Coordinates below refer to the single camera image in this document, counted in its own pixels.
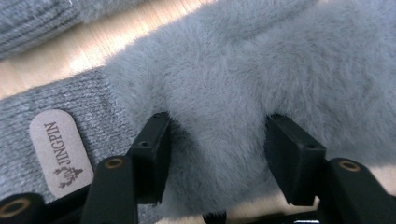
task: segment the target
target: gray knit sock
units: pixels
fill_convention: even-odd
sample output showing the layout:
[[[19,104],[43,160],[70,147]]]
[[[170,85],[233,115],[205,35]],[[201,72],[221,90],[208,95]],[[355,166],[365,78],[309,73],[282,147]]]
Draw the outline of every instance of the gray knit sock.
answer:
[[[4,99],[0,101],[0,200],[22,192],[54,200],[29,137],[30,121],[47,109],[72,115],[93,167],[104,158],[124,154],[137,135],[101,69]],[[139,216],[141,223],[159,220],[149,205],[139,206]]]
[[[77,23],[98,19],[142,1],[0,1],[0,60],[34,47]]]

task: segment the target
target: brass screw hole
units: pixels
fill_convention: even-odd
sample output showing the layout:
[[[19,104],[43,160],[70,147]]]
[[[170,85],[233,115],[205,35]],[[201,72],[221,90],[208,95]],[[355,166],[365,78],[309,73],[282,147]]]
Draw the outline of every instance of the brass screw hole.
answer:
[[[19,198],[0,207],[0,218],[14,217],[23,212],[30,205],[26,198]]]
[[[351,172],[359,172],[361,168],[359,167],[358,164],[352,161],[340,161],[338,163],[342,168],[351,171]]]
[[[107,169],[116,169],[123,165],[123,160],[119,158],[114,158],[105,163]]]

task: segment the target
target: black plastic part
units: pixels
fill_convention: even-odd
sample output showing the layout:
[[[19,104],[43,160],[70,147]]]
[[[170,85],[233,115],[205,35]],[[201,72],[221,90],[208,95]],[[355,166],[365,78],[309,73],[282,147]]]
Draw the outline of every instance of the black plastic part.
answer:
[[[153,115],[127,153],[134,164],[138,203],[160,203],[162,200],[171,158],[170,124],[167,113]]]
[[[313,205],[315,178],[326,148],[291,119],[273,115],[266,121],[265,156],[288,203]]]
[[[0,202],[1,224],[41,223],[44,201],[39,194],[15,194]]]
[[[110,157],[95,171],[81,224],[137,224],[133,168],[129,157]]]
[[[203,218],[206,224],[225,224],[227,221],[227,212],[209,213],[203,215]]]
[[[326,174],[343,223],[396,223],[396,202],[365,166],[347,159],[333,159]]]
[[[78,189],[46,206],[43,223],[78,224],[90,186]]]

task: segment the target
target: sock label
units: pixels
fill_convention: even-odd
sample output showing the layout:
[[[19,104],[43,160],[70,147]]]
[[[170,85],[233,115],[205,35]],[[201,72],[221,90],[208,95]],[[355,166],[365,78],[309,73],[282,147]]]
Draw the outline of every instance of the sock label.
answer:
[[[58,109],[44,111],[29,127],[49,191],[57,198],[91,184],[93,170],[76,123]]]

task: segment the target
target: logo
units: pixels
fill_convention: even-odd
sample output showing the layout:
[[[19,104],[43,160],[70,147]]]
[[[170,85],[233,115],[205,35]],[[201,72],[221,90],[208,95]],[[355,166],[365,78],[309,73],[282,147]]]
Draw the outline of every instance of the logo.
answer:
[[[59,188],[63,189],[66,186],[70,186],[82,172],[82,169],[76,169],[74,167],[62,167],[60,169],[56,169],[53,173],[56,175],[64,174],[64,182],[59,184]]]

